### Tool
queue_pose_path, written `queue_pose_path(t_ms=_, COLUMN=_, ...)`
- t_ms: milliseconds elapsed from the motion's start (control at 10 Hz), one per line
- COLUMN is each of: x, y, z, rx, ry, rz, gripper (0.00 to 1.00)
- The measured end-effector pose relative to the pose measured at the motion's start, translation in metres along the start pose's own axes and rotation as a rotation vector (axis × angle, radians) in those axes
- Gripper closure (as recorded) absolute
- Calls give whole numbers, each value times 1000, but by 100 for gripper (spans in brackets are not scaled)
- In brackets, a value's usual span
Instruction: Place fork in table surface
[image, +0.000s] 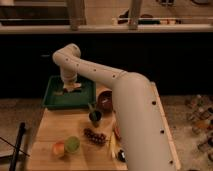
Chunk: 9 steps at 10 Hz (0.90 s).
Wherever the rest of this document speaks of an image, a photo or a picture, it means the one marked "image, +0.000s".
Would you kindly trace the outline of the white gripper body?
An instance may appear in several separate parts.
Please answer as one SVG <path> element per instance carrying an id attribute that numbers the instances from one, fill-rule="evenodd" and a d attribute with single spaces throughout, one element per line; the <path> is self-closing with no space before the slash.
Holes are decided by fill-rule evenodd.
<path id="1" fill-rule="evenodd" d="M 77 73 L 63 70 L 61 72 L 61 79 L 65 87 L 71 87 L 77 81 Z"/>

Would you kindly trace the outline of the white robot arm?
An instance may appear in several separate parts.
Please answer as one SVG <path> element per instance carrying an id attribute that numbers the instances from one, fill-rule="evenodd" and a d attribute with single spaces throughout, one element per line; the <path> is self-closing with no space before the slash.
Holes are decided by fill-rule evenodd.
<path id="1" fill-rule="evenodd" d="M 80 58 L 77 45 L 53 53 L 65 83 L 81 75 L 112 90 L 112 103 L 120 128 L 128 171 L 177 171 L 157 97 L 142 74 Z"/>

